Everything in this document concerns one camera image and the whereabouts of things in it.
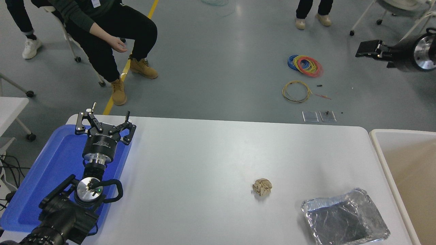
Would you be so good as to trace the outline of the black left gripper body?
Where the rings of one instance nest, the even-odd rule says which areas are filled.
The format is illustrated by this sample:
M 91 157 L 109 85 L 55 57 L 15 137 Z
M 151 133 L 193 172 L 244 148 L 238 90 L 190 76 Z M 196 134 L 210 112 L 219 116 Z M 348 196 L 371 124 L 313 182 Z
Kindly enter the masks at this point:
M 121 139 L 120 131 L 98 132 L 96 128 L 87 130 L 87 141 L 83 149 L 83 158 L 91 160 L 92 157 L 100 157 L 104 160 L 114 160 L 117 144 Z

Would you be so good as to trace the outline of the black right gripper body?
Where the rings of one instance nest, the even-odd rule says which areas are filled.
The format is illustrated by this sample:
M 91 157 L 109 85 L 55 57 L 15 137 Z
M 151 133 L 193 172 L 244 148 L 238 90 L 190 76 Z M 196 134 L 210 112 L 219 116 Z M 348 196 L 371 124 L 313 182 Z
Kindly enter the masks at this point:
M 394 58 L 396 68 L 404 72 L 424 71 L 420 66 L 425 59 L 421 40 L 424 35 L 407 37 L 394 46 L 391 46 L 391 55 Z

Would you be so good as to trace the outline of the person's right hand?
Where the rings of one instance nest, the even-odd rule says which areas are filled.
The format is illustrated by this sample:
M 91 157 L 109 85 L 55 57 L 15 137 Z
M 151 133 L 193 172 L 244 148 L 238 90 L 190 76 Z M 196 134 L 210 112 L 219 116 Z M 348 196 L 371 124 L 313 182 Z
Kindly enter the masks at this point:
M 123 43 L 118 37 L 111 36 L 107 42 L 114 51 L 119 53 L 127 51 L 125 43 Z

